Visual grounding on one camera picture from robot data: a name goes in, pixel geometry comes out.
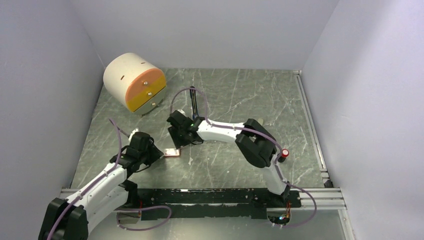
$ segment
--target purple cable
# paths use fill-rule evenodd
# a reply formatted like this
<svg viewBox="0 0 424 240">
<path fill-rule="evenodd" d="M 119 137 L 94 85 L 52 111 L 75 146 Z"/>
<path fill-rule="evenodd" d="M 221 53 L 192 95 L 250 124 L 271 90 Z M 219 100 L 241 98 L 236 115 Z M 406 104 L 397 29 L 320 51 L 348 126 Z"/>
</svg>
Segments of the purple cable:
<svg viewBox="0 0 424 240">
<path fill-rule="evenodd" d="M 120 224 L 119 222 L 119 218 L 118 218 L 118 213 L 138 213 L 138 212 L 142 212 L 142 211 L 148 211 L 148 210 L 153 210 L 153 209 L 168 209 L 169 214 L 168 216 L 165 218 L 165 220 L 163 220 L 161 223 L 151 226 L 151 227 L 146 227 L 146 228 L 129 228 L 129 227 L 124 227 Z M 141 232 L 141 231 L 147 231 L 147 230 L 152 230 L 155 228 L 158 228 L 162 225 L 164 225 L 166 222 L 169 221 L 169 219 L 171 218 L 172 215 L 172 210 L 169 206 L 165 206 L 165 205 L 160 205 L 160 206 L 149 206 L 149 207 L 145 207 L 145 208 L 120 208 L 117 209 L 118 213 L 116 214 L 116 223 L 118 224 L 118 227 L 120 227 L 121 229 L 124 230 L 128 230 L 128 231 L 137 231 L 137 232 Z"/>
<path fill-rule="evenodd" d="M 222 128 L 222 129 L 236 129 L 236 130 L 242 130 L 242 131 L 254 133 L 256 135 L 259 135 L 259 136 L 264 137 L 265 139 L 271 141 L 278 148 L 278 150 L 279 150 L 278 155 L 281 155 L 283 153 L 283 148 L 280 146 L 280 144 L 275 139 L 273 139 L 272 137 L 270 137 L 270 136 L 268 136 L 268 135 L 266 135 L 266 134 L 264 134 L 264 133 L 262 133 L 260 131 L 256 131 L 256 130 L 253 130 L 253 129 L 250 129 L 250 128 L 247 128 L 247 127 L 238 127 L 238 126 L 232 127 L 232 126 L 226 126 L 226 125 L 220 125 L 220 124 L 211 123 L 209 121 L 209 118 L 208 118 L 208 100 L 206 98 L 206 94 L 204 92 L 200 91 L 197 88 L 186 87 L 186 88 L 183 88 L 180 91 L 178 91 L 175 94 L 175 96 L 173 96 L 173 98 L 172 98 L 172 101 L 171 101 L 171 104 L 170 104 L 170 114 L 173 112 L 173 104 L 174 104 L 175 98 L 181 92 L 187 91 L 187 90 L 195 90 L 196 92 L 200 93 L 200 95 L 202 95 L 202 97 L 204 98 L 204 108 L 205 108 L 204 120 L 207 122 L 207 124 L 211 125 L 212 127 L 217 127 L 217 128 Z M 274 165 L 277 165 L 278 164 L 278 157 L 275 158 L 273 164 Z M 278 174 L 279 178 L 281 179 L 281 181 L 284 184 L 288 185 L 291 188 L 298 189 L 298 190 L 302 191 L 303 193 L 306 193 L 310 197 L 310 199 L 312 200 L 312 202 L 313 202 L 313 213 L 306 220 L 304 220 L 302 222 L 299 222 L 299 223 L 287 225 L 287 226 L 284 226 L 284 225 L 280 225 L 280 226 L 282 226 L 283 228 L 295 228 L 295 227 L 299 227 L 301 225 L 306 224 L 307 222 L 309 222 L 311 219 L 313 219 L 315 217 L 315 214 L 317 214 L 317 203 L 315 202 L 314 197 L 308 191 L 306 191 L 305 189 L 303 189 L 301 187 L 298 187 L 298 186 L 295 186 L 295 185 L 293 185 L 291 183 L 288 183 L 288 182 L 284 181 L 283 174 L 280 172 L 280 170 L 278 168 L 276 168 L 276 169 L 277 169 L 277 174 Z"/>
<path fill-rule="evenodd" d="M 115 161 L 115 165 L 109 169 L 107 171 L 107 173 L 104 173 L 102 175 L 100 175 L 98 178 L 96 178 L 86 189 L 84 189 L 79 196 L 77 196 L 74 200 L 72 200 L 66 207 L 65 209 L 62 211 L 62 213 L 59 215 L 59 217 L 57 218 L 57 220 L 54 222 L 53 226 L 51 227 L 50 232 L 48 233 L 47 236 L 47 240 L 51 240 L 53 237 L 53 234 L 55 233 L 56 228 L 58 227 L 59 223 L 61 222 L 61 220 L 64 218 L 65 214 L 69 211 L 69 209 L 76 203 L 78 202 L 88 191 L 90 191 L 97 183 L 99 183 L 104 177 L 106 177 L 106 175 L 108 175 L 109 173 L 111 173 L 118 165 L 118 161 L 121 158 L 121 149 L 122 149 L 122 140 L 121 140 L 121 135 L 120 135 L 120 130 L 119 127 L 117 126 L 117 124 L 115 123 L 115 121 L 113 121 L 112 119 L 109 118 L 109 121 L 113 124 L 113 126 L 116 129 L 116 132 L 118 134 L 118 141 L 119 141 L 119 150 L 118 150 L 118 154 L 116 156 L 116 161 Z"/>
</svg>

